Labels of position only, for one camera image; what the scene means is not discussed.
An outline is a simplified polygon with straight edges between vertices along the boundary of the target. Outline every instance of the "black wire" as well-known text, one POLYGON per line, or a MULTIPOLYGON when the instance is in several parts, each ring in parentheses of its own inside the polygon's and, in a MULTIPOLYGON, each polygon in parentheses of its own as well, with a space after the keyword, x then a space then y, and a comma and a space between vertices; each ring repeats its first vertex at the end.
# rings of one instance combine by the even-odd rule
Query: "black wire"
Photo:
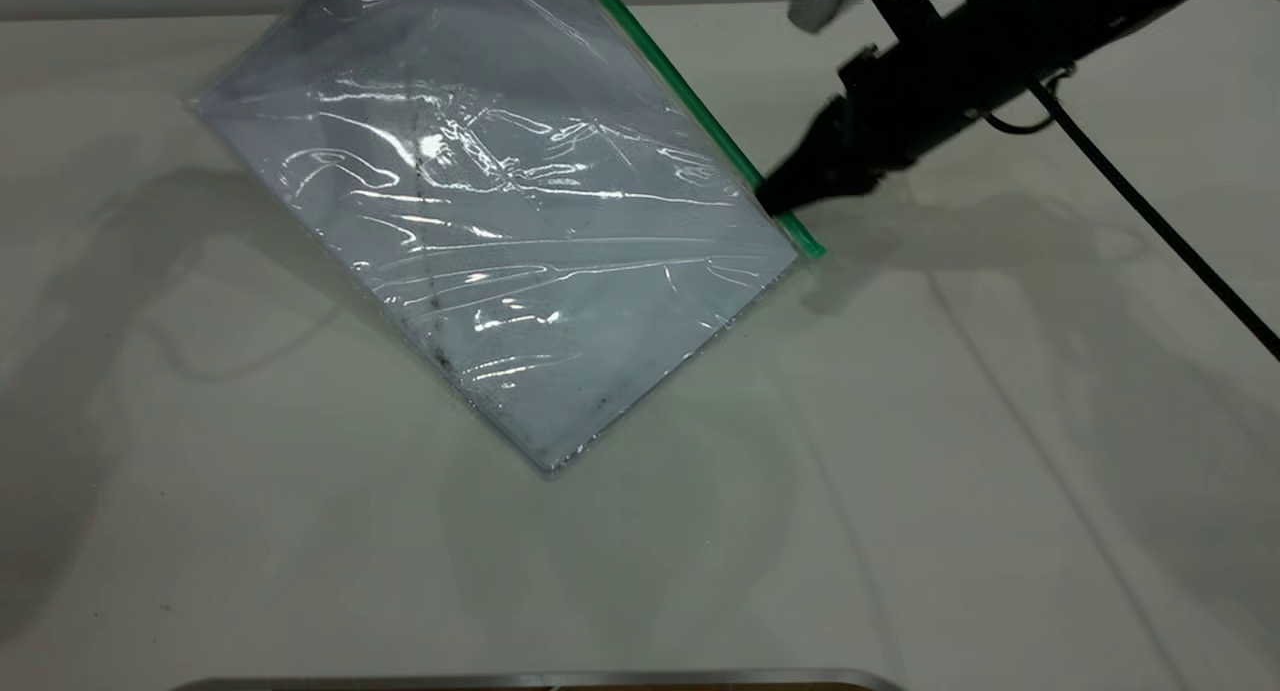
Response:
POLYGON ((1252 331, 1253 337, 1261 340, 1262 346, 1266 346, 1267 352, 1274 354, 1276 360, 1280 360, 1280 337, 1276 337, 1276 331, 1272 331, 1271 326, 1267 326, 1267 322, 1262 321, 1262 317, 1258 317, 1258 314, 1254 314, 1253 308, 1249 308, 1249 305, 1231 289, 1228 282, 1222 280, 1213 271, 1213 267, 1192 248, 1192 244, 1188 244, 1187 239, 1183 239, 1183 235, 1169 221, 1165 221, 1165 216, 1161 216, 1156 211, 1156 207, 1143 195, 1138 193, 1138 189, 1130 184, 1129 179, 1125 179, 1119 168, 1115 168, 1115 164, 1111 164, 1110 159, 1102 154, 1102 150, 1089 139, 1089 136, 1084 134, 1084 131, 1079 125, 1075 125, 1066 109, 1053 99, 1052 93, 1039 81, 1028 79, 1027 88, 1043 104, 1053 120, 1057 122, 1057 125, 1062 127, 1062 131, 1066 131, 1066 134, 1075 141, 1075 145, 1093 163, 1093 166, 1097 166, 1098 171, 1102 171, 1102 175, 1107 180, 1111 180, 1111 186, 1115 186, 1116 191, 1120 191, 1120 196, 1124 196, 1125 201, 1133 205, 1134 210, 1143 218, 1143 221, 1147 221, 1156 230, 1156 234, 1161 239, 1165 239, 1165 243, 1174 250, 1174 253, 1178 253, 1178 257, 1183 258, 1183 262, 1192 267, 1192 271, 1196 273, 1199 280, 1210 287, 1213 296, 1217 296, 1226 305, 1226 308, 1230 308, 1231 314, 1235 314, 1235 317, 1240 319, 1240 322, 1244 322, 1244 326, 1252 331))
MULTIPOLYGON (((1057 95, 1057 84, 1059 84, 1059 82, 1061 79, 1065 79, 1065 77, 1070 75, 1070 74, 1071 74, 1071 70, 1065 70, 1065 72, 1060 73, 1060 75, 1056 75, 1056 77, 1053 77, 1050 81, 1048 88, 1050 88, 1051 93, 1055 95, 1055 97, 1057 95)), ((987 113, 987 114, 983 115, 983 118, 984 118, 984 120, 987 120, 987 125, 991 125, 992 129, 1000 131, 1001 134, 1010 134, 1010 136, 1039 134, 1039 132, 1048 129, 1048 127, 1051 127, 1053 124, 1053 118, 1052 116, 1046 118, 1046 120, 1043 120, 1043 122, 1033 123, 1033 125, 1014 125, 1014 123, 1002 122, 1001 118, 997 118, 995 113, 987 113)))

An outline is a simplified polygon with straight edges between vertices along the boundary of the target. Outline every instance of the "white table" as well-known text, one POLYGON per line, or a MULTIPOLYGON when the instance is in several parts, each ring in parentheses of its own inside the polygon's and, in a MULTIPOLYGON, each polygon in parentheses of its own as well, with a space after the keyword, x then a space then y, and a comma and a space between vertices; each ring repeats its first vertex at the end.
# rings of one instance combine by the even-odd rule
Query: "white table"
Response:
MULTIPOLYGON (((888 38, 640 17, 764 168, 888 38)), ((177 102, 268 24, 0 26, 0 688, 1280 683, 1280 367, 1060 132, 806 212, 828 258, 545 482, 177 102)), ((1276 49, 1194 0, 1064 86, 1272 322, 1276 49)))

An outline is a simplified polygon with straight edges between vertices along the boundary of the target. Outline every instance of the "plastic bag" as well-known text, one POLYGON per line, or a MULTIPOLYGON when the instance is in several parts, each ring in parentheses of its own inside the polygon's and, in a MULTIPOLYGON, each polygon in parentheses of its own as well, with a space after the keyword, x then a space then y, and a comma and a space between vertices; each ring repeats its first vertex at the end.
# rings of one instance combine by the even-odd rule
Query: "plastic bag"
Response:
POLYGON ((796 258, 596 0, 303 0, 193 107, 548 473, 796 258))

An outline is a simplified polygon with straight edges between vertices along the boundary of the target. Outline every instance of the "dark stain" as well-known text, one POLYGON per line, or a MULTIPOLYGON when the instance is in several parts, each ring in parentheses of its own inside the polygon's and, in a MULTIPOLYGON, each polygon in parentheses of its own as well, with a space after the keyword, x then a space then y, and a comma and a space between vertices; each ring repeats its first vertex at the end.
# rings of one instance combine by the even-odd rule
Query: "dark stain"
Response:
POLYGON ((440 349, 431 349, 431 358, 435 360, 435 363, 440 365, 442 371, 453 372, 452 360, 449 360, 449 357, 447 357, 447 354, 444 354, 440 349))

